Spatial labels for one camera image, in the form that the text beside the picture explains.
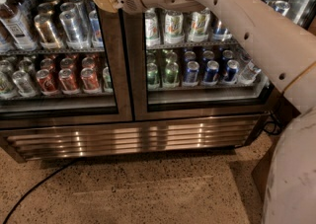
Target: refrigerator door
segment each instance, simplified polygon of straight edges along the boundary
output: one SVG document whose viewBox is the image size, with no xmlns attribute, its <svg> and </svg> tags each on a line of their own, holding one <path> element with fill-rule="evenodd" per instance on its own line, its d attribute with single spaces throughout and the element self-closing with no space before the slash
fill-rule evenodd
<svg viewBox="0 0 316 224">
<path fill-rule="evenodd" d="M 39 3 L 47 0 L 36 1 L 36 5 L 32 6 L 32 20 L 36 20 L 34 16 L 39 13 Z M 69 2 L 75 1 L 62 0 L 52 11 L 59 12 L 60 5 L 69 5 Z M 44 42 L 42 36 L 46 36 L 48 31 L 40 26 L 42 34 L 39 29 L 37 34 L 41 40 L 36 49 L 21 47 L 14 40 L 13 49 L 2 50 L 0 64 L 5 65 L 9 61 L 11 71 L 7 66 L 5 75 L 0 76 L 0 129 L 131 120 L 119 14 L 95 9 L 91 0 L 83 2 L 86 12 L 80 11 L 79 2 L 76 9 L 81 22 L 70 30 L 80 37 L 82 29 L 81 41 L 71 40 L 66 31 L 70 26 L 62 25 L 59 13 L 52 22 L 57 26 L 56 34 L 63 33 L 63 46 L 52 48 L 52 42 Z M 98 21 L 99 30 L 94 29 Z M 34 27 L 35 21 L 31 21 L 31 29 Z M 19 70 L 28 74 L 12 75 Z M 23 84 L 32 84 L 34 91 L 26 91 Z"/>
<path fill-rule="evenodd" d="M 285 4 L 291 0 L 278 1 Z M 288 17 L 302 19 L 303 12 L 310 12 L 313 5 L 315 0 L 306 0 L 304 6 L 301 4 L 304 11 L 293 6 Z M 194 25 L 201 17 L 202 12 L 174 13 L 163 9 L 124 15 L 136 119 L 264 112 L 276 103 L 277 90 L 264 72 L 250 79 L 253 81 L 241 79 L 252 62 L 229 33 L 221 33 L 224 29 L 216 17 L 213 16 L 204 37 L 193 37 L 200 28 Z M 178 34 L 177 26 L 183 27 Z M 227 66 L 224 50 L 231 50 L 231 59 L 237 62 Z M 209 77 L 211 67 L 207 68 L 204 61 L 206 51 L 213 53 L 213 61 L 219 65 L 217 79 Z M 194 62 L 190 62 L 192 56 L 196 57 Z"/>
</svg>

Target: brown floor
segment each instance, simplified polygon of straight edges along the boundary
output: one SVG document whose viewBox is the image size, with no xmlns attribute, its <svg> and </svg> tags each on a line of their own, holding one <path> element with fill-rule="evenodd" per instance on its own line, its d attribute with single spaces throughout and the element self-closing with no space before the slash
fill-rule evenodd
<svg viewBox="0 0 316 224">
<path fill-rule="evenodd" d="M 272 145 L 262 134 L 239 149 L 163 152 L 78 161 L 33 191 L 8 223 L 259 224 L 251 172 Z M 33 185 L 67 164 L 17 164 L 0 150 L 0 223 Z"/>
</svg>

